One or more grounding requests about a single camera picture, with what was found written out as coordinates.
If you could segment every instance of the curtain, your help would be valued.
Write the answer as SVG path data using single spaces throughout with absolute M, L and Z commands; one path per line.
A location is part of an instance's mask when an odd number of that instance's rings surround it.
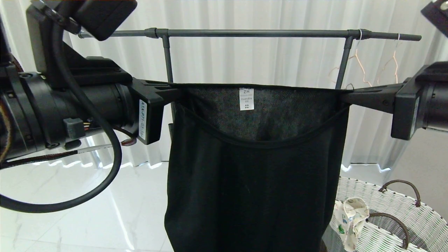
M 1 15 L 13 54 L 25 71 L 35 71 L 25 20 L 28 0 L 1 0 Z M 448 59 L 448 42 L 420 13 L 426 1 L 369 0 L 152 0 L 138 1 L 137 9 L 118 30 L 149 27 L 169 29 L 368 29 L 380 32 L 418 34 L 419 42 L 367 39 L 353 44 L 342 87 L 393 84 L 396 51 L 397 78 L 412 77 L 424 64 Z M 166 81 L 161 39 L 145 37 L 80 39 L 65 35 L 65 41 L 83 56 L 114 60 L 136 78 Z M 256 83 L 297 87 L 334 88 L 344 39 L 322 38 L 171 38 L 174 82 Z M 123 148 L 123 164 L 155 165 L 167 161 L 172 121 L 170 107 L 164 112 L 159 142 Z M 342 165 L 375 163 L 391 168 L 407 142 L 390 137 L 392 115 L 352 106 Z M 103 144 L 104 134 L 85 139 L 84 145 Z M 111 150 L 73 156 L 64 164 L 110 166 Z

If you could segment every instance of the wicker basket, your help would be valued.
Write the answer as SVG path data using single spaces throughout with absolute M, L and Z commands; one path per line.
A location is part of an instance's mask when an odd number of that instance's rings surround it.
M 412 186 L 417 199 L 388 191 L 387 186 L 394 182 Z M 410 182 L 393 180 L 379 187 L 357 179 L 340 177 L 336 200 L 348 197 L 362 198 L 371 213 L 362 230 L 357 252 L 448 252 L 446 220 L 421 203 L 420 194 Z M 333 218 L 323 240 L 328 252 L 344 252 L 339 234 L 334 231 L 335 227 Z

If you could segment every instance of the basket handle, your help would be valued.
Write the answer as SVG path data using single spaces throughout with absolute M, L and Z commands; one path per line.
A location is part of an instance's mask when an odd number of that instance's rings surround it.
M 384 192 L 384 190 L 387 191 L 388 185 L 390 185 L 392 183 L 396 183 L 396 182 L 405 183 L 405 184 L 410 185 L 412 187 L 412 189 L 414 189 L 415 195 L 417 197 L 417 201 L 415 202 L 415 206 L 420 207 L 422 205 L 421 204 L 421 200 L 420 200 L 420 193 L 418 192 L 417 188 L 415 187 L 414 184 L 412 184 L 411 182 L 406 181 L 406 180 L 400 180 L 400 179 L 391 180 L 391 181 L 385 183 L 378 191 L 380 191 L 380 192 Z
M 397 217 L 390 215 L 388 213 L 371 213 L 369 218 L 376 217 L 376 216 L 383 216 L 383 217 L 390 218 L 390 219 L 396 221 L 401 226 L 401 228 L 403 229 L 403 231 L 405 233 L 405 239 L 403 240 L 403 245 L 401 246 L 401 248 L 407 250 L 408 246 L 409 246 L 409 232 L 408 232 L 408 229 L 406 228 L 406 226 L 404 225 L 404 223 L 401 222 Z

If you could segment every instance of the black hose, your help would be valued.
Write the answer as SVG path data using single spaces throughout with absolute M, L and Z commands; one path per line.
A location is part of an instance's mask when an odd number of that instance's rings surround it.
M 59 13 L 66 17 L 70 12 L 70 5 L 63 5 L 59 9 Z M 114 161 L 111 168 L 110 173 L 107 175 L 105 180 L 101 182 L 97 187 L 95 187 L 90 192 L 65 202 L 60 203 L 54 203 L 54 204 L 31 204 L 31 203 L 25 203 L 20 202 L 17 200 L 10 199 L 6 196 L 0 195 L 0 206 L 13 210 L 13 211 L 19 211 L 19 212 L 25 212 L 25 213 L 50 213 L 50 212 L 56 212 L 61 211 L 65 209 L 69 209 L 72 207 L 75 207 L 77 205 L 80 205 L 88 200 L 91 200 L 93 197 L 97 196 L 99 193 L 101 193 L 104 189 L 106 189 L 109 184 L 114 180 L 116 175 L 118 174 L 118 171 L 120 170 L 121 165 L 121 145 L 120 141 L 118 140 L 117 136 L 115 135 L 115 132 L 113 131 L 112 126 L 106 121 L 106 119 L 103 118 L 101 113 L 95 108 L 93 103 L 89 100 L 89 98 L 84 94 L 76 80 L 74 79 L 72 73 L 70 72 L 70 69 L 67 65 L 66 58 L 62 51 L 62 35 L 63 35 L 63 28 L 59 26 L 58 24 L 53 25 L 53 31 L 52 31 L 52 45 L 53 45 L 53 53 L 54 58 L 56 60 L 56 64 L 64 77 L 64 80 L 67 82 L 68 86 L 70 87 L 71 91 L 75 95 L 75 97 L 79 100 L 81 104 L 84 105 L 85 109 L 92 115 L 92 117 L 96 120 L 96 122 L 102 127 L 106 135 L 108 136 L 109 140 L 111 141 L 113 152 L 114 152 Z

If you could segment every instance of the tiled floor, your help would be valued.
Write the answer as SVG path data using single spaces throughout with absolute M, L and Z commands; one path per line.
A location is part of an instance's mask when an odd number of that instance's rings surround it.
M 62 212 L 0 209 L 1 252 L 173 251 L 164 229 L 168 164 L 124 167 L 94 199 Z M 108 169 L 76 164 L 2 171 L 2 194 L 32 203 L 68 200 L 95 187 Z

